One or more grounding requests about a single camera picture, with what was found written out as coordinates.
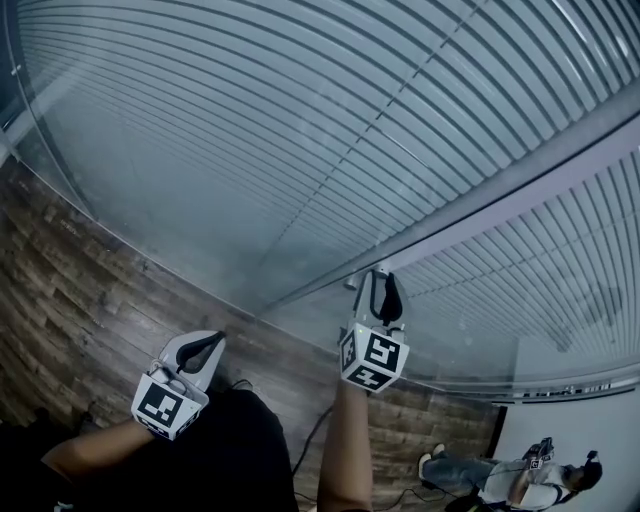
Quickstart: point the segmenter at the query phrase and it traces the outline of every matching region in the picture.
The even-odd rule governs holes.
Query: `gray shirt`
[[[526,462],[515,460],[513,462],[500,462],[491,471],[489,478],[484,485],[484,490],[479,496],[486,503],[501,503],[506,501],[509,504],[509,490],[513,482],[524,469]],[[522,510],[544,510],[553,506],[558,500],[558,492],[553,485],[560,486],[562,498],[569,494],[562,482],[562,466],[549,462],[541,469],[529,472],[529,488],[519,505],[511,505],[515,509]]]

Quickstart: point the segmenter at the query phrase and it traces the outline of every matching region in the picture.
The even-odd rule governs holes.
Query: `forearm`
[[[47,466],[70,481],[95,470],[122,462],[153,440],[153,435],[134,420],[69,439],[51,449],[43,458]]]
[[[522,503],[524,495],[529,488],[529,470],[523,469],[513,483],[511,489],[509,489],[509,501],[514,505]]]
[[[322,458],[319,512],[371,510],[368,412],[366,393],[340,381]]]

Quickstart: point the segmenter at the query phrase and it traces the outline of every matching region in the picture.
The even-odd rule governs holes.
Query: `wooden floor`
[[[129,416],[140,374],[166,342],[195,329],[229,334],[222,370],[249,379],[283,424],[292,460],[330,405],[336,356],[256,325],[114,238],[30,171],[0,170],[0,418],[19,423],[44,406],[72,424],[90,411],[99,425]],[[400,381],[370,398],[376,508],[413,487],[418,457],[443,441],[483,455],[498,410]],[[298,472],[296,490],[315,497],[324,425]],[[428,508],[407,495],[394,510]],[[300,498],[300,510],[311,504]]]

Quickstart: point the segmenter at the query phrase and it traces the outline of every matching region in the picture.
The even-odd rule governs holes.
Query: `glass panel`
[[[640,150],[494,229],[396,272],[405,375],[544,381],[640,362]],[[355,293],[334,285],[266,319],[336,351]]]
[[[251,312],[455,221],[640,75],[627,0],[11,4],[24,76],[60,91],[39,125],[74,193]]]
[[[23,164],[35,171],[40,178],[54,188],[86,213],[83,204],[78,201],[77,195],[69,186],[68,180],[60,172],[60,169],[52,154],[44,144],[39,133],[33,113],[41,114],[42,107],[46,112],[47,101],[51,100],[51,91],[47,90],[47,82],[42,76],[27,77],[24,63],[13,55],[15,44],[6,44],[5,9],[0,9],[0,123],[8,142],[17,152]],[[44,92],[38,100],[35,97],[34,88]],[[25,106],[24,98],[31,98],[31,108]]]

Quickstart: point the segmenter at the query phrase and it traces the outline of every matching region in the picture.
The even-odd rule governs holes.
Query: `shoe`
[[[418,478],[420,480],[424,480],[423,476],[422,476],[422,467],[424,466],[425,462],[428,462],[431,460],[431,454],[430,453],[425,453],[422,457],[420,457],[420,460],[418,461]]]
[[[440,455],[444,451],[444,445],[440,443],[433,449],[433,456]]]

